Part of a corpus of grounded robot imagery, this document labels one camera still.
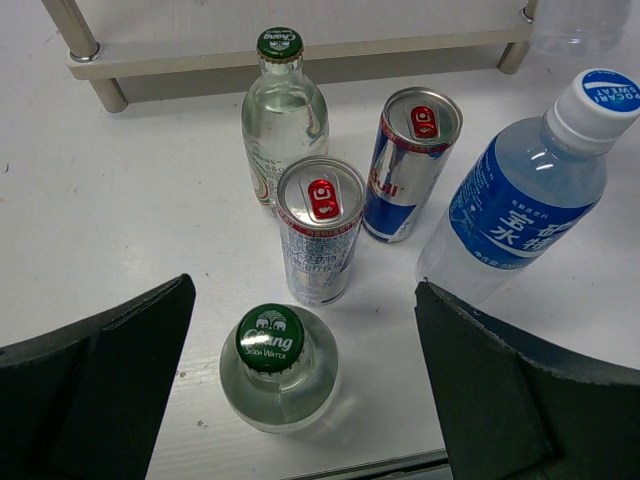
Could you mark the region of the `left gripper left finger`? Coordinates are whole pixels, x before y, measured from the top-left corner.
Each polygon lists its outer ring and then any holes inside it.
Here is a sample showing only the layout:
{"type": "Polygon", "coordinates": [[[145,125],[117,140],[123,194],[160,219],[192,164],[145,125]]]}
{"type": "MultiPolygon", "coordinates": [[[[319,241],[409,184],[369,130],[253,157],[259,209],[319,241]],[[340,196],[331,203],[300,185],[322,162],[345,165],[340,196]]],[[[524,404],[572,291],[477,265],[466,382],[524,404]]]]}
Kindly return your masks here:
{"type": "Polygon", "coordinates": [[[2,347],[2,478],[145,478],[195,298],[182,274],[2,347]]]}

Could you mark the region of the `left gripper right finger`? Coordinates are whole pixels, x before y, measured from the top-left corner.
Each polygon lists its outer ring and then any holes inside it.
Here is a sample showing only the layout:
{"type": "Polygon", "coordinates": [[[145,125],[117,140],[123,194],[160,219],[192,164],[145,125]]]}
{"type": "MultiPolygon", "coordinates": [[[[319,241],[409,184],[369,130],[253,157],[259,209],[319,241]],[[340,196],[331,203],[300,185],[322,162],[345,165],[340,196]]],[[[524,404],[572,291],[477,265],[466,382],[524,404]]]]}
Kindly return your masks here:
{"type": "Polygon", "coordinates": [[[454,478],[638,478],[638,370],[560,347],[427,280],[415,295],[454,478]]]}

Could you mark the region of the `glass soda water bottle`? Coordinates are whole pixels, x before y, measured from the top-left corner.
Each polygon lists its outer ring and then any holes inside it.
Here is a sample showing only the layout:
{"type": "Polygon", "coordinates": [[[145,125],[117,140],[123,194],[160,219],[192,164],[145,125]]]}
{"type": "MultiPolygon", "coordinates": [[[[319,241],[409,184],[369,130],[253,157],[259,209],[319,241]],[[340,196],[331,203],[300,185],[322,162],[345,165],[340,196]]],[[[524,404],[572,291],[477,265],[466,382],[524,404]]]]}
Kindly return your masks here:
{"type": "Polygon", "coordinates": [[[242,136],[255,196],[273,214],[283,171],[302,158],[329,152],[328,108],[302,70],[304,44],[298,32],[268,28],[256,48],[261,75],[242,103],[242,136]]]}
{"type": "Polygon", "coordinates": [[[227,336],[219,379],[230,407],[247,424],[270,434],[297,432],[323,416],[338,395],[337,343],[304,308],[258,305],[227,336]]]}

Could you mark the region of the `Pocari Sweat bottle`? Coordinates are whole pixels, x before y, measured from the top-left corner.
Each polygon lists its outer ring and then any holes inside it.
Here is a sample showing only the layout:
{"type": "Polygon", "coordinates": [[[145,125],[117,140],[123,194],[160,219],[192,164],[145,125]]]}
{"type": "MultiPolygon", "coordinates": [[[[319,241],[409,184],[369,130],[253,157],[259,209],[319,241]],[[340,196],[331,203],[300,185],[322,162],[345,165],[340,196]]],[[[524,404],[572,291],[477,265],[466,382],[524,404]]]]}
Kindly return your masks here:
{"type": "Polygon", "coordinates": [[[462,180],[416,266],[478,304],[536,261],[600,201],[606,154],[639,117],[639,86],[580,72],[541,116],[496,134],[462,180]]]}
{"type": "Polygon", "coordinates": [[[620,43],[631,9],[630,0],[538,1],[530,46],[558,57],[603,54],[620,43]]]}

